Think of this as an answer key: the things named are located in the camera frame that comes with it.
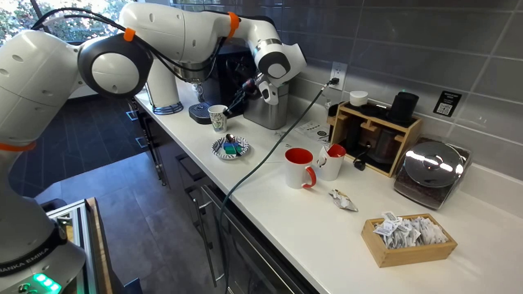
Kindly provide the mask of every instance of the dark floor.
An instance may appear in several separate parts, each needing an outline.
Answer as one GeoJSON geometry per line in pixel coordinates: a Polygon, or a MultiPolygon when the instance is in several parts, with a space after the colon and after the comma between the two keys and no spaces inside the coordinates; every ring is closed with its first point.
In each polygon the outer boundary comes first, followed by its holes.
{"type": "Polygon", "coordinates": [[[213,294],[203,242],[174,197],[188,181],[165,188],[147,153],[51,184],[36,199],[97,197],[110,255],[126,284],[141,277],[146,294],[213,294]]]}
{"type": "Polygon", "coordinates": [[[17,160],[10,173],[13,189],[33,197],[56,181],[142,152],[136,144],[139,122],[128,119],[128,109],[124,98],[69,99],[38,147],[17,160]]]}

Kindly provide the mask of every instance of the electrical outlet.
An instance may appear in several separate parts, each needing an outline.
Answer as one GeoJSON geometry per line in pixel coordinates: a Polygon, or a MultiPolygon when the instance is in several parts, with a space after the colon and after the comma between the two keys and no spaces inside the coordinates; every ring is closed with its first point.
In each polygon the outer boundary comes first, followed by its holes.
{"type": "Polygon", "coordinates": [[[461,93],[442,91],[433,112],[442,116],[453,116],[460,99],[461,99],[461,93]]]}
{"type": "Polygon", "coordinates": [[[330,85],[332,88],[343,90],[347,73],[347,63],[343,62],[332,62],[330,78],[339,78],[339,85],[330,85]]]}

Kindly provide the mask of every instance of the bowl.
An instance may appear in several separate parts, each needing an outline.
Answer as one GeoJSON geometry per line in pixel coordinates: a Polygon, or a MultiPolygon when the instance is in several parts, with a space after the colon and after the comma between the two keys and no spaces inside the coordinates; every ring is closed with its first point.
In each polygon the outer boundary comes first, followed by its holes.
{"type": "Polygon", "coordinates": [[[366,93],[366,91],[350,91],[348,101],[352,106],[360,108],[370,101],[368,95],[370,93],[366,93]]]}

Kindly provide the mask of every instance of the white mug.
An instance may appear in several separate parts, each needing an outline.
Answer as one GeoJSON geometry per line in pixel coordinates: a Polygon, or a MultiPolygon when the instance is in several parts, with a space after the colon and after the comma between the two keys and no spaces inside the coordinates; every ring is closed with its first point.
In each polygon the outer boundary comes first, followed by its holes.
{"type": "Polygon", "coordinates": [[[213,129],[216,132],[226,132],[227,130],[227,116],[226,116],[226,104],[213,104],[208,108],[209,117],[213,122],[213,129]]]}
{"type": "Polygon", "coordinates": [[[308,148],[290,148],[285,152],[285,179],[291,188],[312,188],[316,184],[316,171],[311,166],[314,155],[308,148]]]}
{"type": "Polygon", "coordinates": [[[345,153],[347,150],[340,144],[324,145],[317,160],[319,176],[326,181],[339,178],[345,153]]]}

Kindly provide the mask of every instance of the red mug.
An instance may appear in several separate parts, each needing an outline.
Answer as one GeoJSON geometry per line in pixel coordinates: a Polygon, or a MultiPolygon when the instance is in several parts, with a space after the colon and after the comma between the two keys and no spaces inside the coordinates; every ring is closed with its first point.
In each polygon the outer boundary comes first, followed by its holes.
{"type": "Polygon", "coordinates": [[[290,148],[285,152],[286,166],[285,178],[291,188],[312,188],[316,184],[316,171],[312,168],[314,155],[308,148],[290,148]]]}

